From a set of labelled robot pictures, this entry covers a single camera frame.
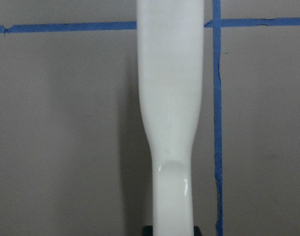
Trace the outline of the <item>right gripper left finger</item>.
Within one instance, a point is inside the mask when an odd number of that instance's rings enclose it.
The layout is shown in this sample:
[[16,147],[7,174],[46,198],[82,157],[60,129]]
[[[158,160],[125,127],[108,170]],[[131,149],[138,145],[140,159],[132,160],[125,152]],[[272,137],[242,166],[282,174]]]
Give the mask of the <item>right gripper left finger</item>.
[[153,236],[153,226],[143,226],[141,230],[141,236]]

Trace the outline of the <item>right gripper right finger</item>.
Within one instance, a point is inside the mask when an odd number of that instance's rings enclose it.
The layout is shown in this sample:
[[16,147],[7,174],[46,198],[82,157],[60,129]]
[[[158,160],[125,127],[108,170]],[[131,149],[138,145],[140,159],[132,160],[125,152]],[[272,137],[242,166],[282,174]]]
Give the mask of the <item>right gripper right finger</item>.
[[198,226],[193,227],[194,236],[202,236],[202,232]]

